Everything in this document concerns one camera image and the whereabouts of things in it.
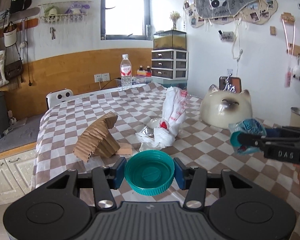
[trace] cat-shaped container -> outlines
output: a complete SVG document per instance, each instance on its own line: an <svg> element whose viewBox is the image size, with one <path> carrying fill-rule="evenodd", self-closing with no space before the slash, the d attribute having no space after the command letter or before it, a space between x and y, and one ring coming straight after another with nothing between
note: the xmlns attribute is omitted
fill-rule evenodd
<svg viewBox="0 0 300 240"><path fill-rule="evenodd" d="M200 118L209 125L223 129L228 129L231 123L252 118L249 91L233 93L212 85L201 102Z"/></svg>

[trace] electrical outlet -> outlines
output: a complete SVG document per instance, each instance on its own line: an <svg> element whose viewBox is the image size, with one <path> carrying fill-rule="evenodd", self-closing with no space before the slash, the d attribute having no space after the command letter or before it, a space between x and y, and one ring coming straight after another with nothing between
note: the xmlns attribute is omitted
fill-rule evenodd
<svg viewBox="0 0 300 240"><path fill-rule="evenodd" d="M102 81L110 81L110 74L109 73L104 73L102 74Z"/></svg>
<svg viewBox="0 0 300 240"><path fill-rule="evenodd" d="M94 81L95 83L102 82L102 74L95 74Z"/></svg>

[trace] window frame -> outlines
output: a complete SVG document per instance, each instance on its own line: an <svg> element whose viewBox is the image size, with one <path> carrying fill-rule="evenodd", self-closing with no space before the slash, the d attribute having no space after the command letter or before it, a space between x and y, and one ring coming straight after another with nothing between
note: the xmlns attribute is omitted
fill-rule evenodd
<svg viewBox="0 0 300 240"><path fill-rule="evenodd" d="M106 0L101 0L101 11L100 11L100 31L101 40L147 40L146 36L146 25L151 24L150 17L150 0L144 0L144 26L143 35L106 35Z"/></svg>

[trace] fish tank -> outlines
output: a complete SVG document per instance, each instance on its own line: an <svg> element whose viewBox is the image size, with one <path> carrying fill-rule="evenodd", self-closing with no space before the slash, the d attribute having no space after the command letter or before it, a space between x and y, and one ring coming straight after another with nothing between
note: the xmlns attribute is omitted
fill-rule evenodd
<svg viewBox="0 0 300 240"><path fill-rule="evenodd" d="M170 30L153 34L153 49L180 49L187 50L187 34Z"/></svg>

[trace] gray trash bin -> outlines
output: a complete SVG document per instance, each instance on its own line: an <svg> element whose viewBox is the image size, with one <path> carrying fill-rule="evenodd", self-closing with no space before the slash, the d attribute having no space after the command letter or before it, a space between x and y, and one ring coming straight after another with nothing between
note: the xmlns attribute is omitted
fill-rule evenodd
<svg viewBox="0 0 300 240"><path fill-rule="evenodd" d="M291 108L290 126L300 127L300 108Z"/></svg>

